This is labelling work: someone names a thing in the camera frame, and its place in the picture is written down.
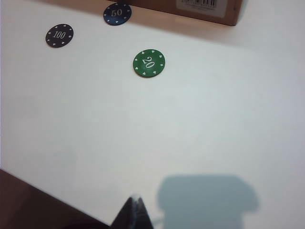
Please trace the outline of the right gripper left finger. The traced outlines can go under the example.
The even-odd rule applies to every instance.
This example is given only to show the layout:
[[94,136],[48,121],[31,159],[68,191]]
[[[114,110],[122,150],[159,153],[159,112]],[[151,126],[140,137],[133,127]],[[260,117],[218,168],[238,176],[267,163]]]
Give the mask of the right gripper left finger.
[[110,229],[134,229],[137,221],[138,196],[130,196],[110,225]]

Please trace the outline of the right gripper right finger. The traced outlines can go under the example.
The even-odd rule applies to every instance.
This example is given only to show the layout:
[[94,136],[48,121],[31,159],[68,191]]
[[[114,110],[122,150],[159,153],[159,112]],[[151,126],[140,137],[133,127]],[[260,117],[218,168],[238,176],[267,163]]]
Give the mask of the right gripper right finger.
[[142,198],[138,199],[138,228],[153,229],[153,224]]

